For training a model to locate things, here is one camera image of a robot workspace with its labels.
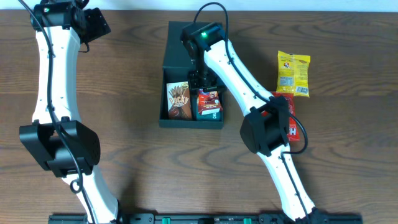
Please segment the red Hello Panda box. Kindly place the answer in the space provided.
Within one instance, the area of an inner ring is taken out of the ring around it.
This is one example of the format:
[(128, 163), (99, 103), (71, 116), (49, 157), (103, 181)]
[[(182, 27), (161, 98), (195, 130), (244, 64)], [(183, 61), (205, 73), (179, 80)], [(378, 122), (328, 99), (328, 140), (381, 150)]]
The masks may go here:
[(198, 114), (204, 116), (219, 113), (223, 110), (217, 91), (204, 92), (202, 89), (199, 89), (197, 93)]

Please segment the black storage box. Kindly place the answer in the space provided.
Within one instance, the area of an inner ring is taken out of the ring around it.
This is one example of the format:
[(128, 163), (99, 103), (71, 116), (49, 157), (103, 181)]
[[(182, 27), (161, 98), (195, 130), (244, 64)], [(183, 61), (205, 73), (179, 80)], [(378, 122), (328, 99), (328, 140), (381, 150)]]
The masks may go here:
[(195, 69), (187, 50), (180, 40), (182, 29), (189, 25), (188, 22), (170, 21), (164, 62), (162, 66), (162, 94), (160, 101), (159, 126), (162, 128), (190, 128), (190, 129), (222, 129), (224, 125), (224, 113), (221, 112), (220, 120), (197, 120), (197, 97), (190, 95), (192, 120), (169, 119), (167, 103), (167, 83), (188, 81), (188, 73)]

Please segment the brown Pocky chocolate box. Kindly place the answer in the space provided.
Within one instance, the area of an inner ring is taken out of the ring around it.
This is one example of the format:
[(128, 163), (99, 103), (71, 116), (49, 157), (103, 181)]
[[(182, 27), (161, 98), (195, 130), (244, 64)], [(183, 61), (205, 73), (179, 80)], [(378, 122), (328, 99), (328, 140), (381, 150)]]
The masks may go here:
[(192, 120), (188, 82), (167, 83), (166, 89), (169, 119)]

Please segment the yellow snack packet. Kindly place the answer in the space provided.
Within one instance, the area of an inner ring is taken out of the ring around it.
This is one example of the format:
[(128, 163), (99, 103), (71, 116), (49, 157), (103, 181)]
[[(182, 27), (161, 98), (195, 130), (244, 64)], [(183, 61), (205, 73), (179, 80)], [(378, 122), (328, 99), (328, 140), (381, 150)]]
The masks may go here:
[(278, 51), (278, 78), (276, 92), (310, 97), (308, 87), (309, 55), (288, 54)]

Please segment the red Hacks candy bag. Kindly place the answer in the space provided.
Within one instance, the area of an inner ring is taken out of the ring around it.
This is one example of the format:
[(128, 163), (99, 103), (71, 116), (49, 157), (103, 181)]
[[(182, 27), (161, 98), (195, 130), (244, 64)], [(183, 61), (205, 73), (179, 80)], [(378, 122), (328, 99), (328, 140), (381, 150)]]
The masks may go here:
[[(271, 93), (275, 98), (283, 96), (289, 104), (289, 112), (295, 116), (294, 95), (292, 93), (279, 93), (276, 91), (272, 91)], [(289, 133), (287, 137), (290, 142), (300, 140), (298, 124), (292, 117), (289, 118)]]

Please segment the teal coconut cookies box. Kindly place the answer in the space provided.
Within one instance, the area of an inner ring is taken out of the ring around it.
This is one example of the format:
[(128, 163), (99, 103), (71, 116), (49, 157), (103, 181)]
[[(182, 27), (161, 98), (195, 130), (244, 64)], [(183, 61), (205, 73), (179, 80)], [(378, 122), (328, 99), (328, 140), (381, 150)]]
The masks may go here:
[(200, 115), (198, 114), (197, 110), (197, 120), (198, 121), (211, 121), (211, 120), (220, 120), (221, 117), (221, 111), (219, 113), (213, 113), (213, 114), (208, 114), (208, 115)]

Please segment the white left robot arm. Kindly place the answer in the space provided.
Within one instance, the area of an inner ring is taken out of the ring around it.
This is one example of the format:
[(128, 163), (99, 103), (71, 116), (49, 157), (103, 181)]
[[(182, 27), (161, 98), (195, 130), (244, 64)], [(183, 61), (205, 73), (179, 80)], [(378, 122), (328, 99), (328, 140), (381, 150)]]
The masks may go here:
[(39, 90), (32, 123), (20, 126), (19, 139), (45, 171), (62, 179), (86, 213), (50, 217), (51, 222), (123, 223), (118, 199), (99, 170), (98, 135), (81, 122), (76, 99), (76, 65), (82, 45), (111, 29), (88, 0), (41, 1), (30, 14), (39, 48)]

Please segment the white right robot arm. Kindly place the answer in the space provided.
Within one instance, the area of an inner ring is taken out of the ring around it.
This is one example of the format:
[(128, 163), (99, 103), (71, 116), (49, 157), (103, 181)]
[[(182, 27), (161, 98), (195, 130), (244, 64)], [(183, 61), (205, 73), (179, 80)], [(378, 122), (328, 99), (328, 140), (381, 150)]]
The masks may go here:
[(279, 193), (284, 214), (294, 222), (311, 222), (315, 209), (295, 169), (290, 149), (289, 104), (266, 90), (236, 55), (226, 29), (213, 22), (200, 27), (192, 22), (182, 29), (181, 41), (197, 67), (213, 72), (237, 101), (244, 116), (243, 143), (258, 155)]

